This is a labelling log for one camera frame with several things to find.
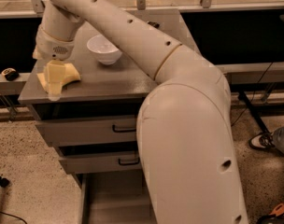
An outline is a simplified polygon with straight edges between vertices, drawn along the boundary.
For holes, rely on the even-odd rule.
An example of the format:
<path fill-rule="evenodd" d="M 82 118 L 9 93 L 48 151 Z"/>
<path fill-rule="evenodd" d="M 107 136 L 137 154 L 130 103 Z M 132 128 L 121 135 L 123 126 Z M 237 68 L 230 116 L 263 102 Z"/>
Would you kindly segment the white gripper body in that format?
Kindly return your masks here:
<path fill-rule="evenodd" d="M 66 60 L 71 56 L 75 46 L 76 29 L 60 28 L 58 37 L 49 35 L 40 25 L 35 38 L 35 47 L 45 60 Z"/>

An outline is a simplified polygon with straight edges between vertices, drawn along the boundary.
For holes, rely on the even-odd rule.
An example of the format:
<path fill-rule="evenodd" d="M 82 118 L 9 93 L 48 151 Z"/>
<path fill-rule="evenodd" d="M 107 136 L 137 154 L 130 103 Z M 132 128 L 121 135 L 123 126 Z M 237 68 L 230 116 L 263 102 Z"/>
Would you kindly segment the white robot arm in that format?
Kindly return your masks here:
<path fill-rule="evenodd" d="M 221 70 L 174 37 L 106 0 L 49 0 L 36 50 L 49 98 L 61 96 L 64 59 L 87 21 L 157 84 L 138 114 L 136 138 L 158 224 L 249 224 Z"/>

